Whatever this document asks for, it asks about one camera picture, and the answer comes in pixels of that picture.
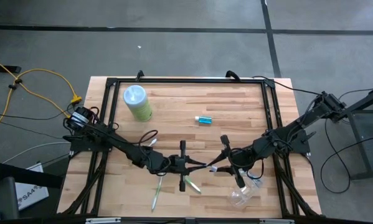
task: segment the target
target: white cable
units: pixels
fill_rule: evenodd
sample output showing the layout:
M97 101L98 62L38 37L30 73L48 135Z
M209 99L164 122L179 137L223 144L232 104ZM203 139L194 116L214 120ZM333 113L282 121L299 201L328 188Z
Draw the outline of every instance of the white cable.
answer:
M34 147L31 147L31 148L29 148L29 149L26 149L26 150L20 152L19 154L17 154L16 156L14 156L14 157L12 157L12 158L9 158L9 159L5 160L5 161L3 162L3 164L5 164L5 163L11 161L12 159L14 159L14 158L20 156L20 155L23 154L23 153L26 153L26 152L30 151L30 150L37 149L37 148L39 148L39 147L43 147L43 146L50 146L50 145L54 145L54 144L70 144L70 142L51 142L51 143L45 143L45 144L41 144L41 145L38 145L38 146L34 146Z

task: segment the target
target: wooden table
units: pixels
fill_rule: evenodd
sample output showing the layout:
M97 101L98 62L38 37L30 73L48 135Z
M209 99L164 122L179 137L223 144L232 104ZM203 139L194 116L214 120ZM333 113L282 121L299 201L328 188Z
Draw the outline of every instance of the wooden table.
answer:
M101 107L106 78L91 77L85 107ZM288 78L276 81L291 86ZM159 134L154 150L165 156L179 154L179 141L184 139L187 155L197 161L210 162L223 149L221 135L228 135L231 147L243 147L259 138L267 128L260 85L142 83L153 109L153 117L145 123L133 119L122 99L124 90L130 85L122 83L120 86L115 115L115 122L120 125L117 133L129 141L138 141L146 131L157 129ZM293 91L280 85L276 86L276 90L283 124L287 125L298 117L295 97ZM203 126L194 121L195 116L201 115L211 116L212 125ZM91 154L82 152L70 161L58 212L65 210L84 187ZM292 154L290 162L296 188L312 209L321 213L310 165L299 154ZM278 218L281 212L272 158L265 159L264 163L263 187L243 210L233 208L227 199L236 187L234 178L203 169L190 175L201 189L201 194L188 185L186 192L178 191L179 176L167 174L156 209L152 212L151 204L159 177L149 174L146 169L132 166L121 151L113 150L108 157L99 216ZM228 161L222 161L217 165L228 164ZM259 174L260 169L261 164L257 162L253 172ZM291 211L286 187L285 193Z

